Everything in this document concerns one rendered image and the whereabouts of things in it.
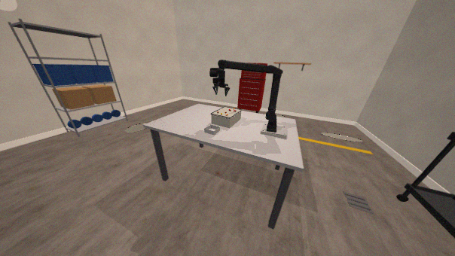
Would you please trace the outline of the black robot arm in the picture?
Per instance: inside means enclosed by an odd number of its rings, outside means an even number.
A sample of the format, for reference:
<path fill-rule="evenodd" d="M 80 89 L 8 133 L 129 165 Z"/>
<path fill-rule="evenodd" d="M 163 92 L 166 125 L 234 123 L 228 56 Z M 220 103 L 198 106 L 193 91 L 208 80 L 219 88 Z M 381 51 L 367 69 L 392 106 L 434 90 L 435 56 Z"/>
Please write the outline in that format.
<path fill-rule="evenodd" d="M 220 62 L 221 61 L 221 62 Z M 270 103 L 268 107 L 268 111 L 266 113 L 266 119 L 268 120 L 267 124 L 267 131 L 268 132 L 275 132 L 276 133 L 276 101 L 278 97 L 279 91 L 279 83 L 280 78 L 282 75 L 283 70 L 278 69 L 275 66 L 266 66 L 260 64 L 253 64 L 253 63 L 246 63 L 246 62 L 233 62 L 227 60 L 219 60 L 218 61 L 219 68 L 211 68 L 209 71 L 210 77 L 220 77 L 220 78 L 213 78 L 212 82 L 215 86 L 219 84 L 224 84 L 225 80 L 225 71 L 224 69 L 236 69 L 236 70 L 243 70 L 243 71 L 251 71 L 251 72 L 266 72 L 268 74 L 273 74 L 273 82 L 271 87 L 270 93 Z"/>

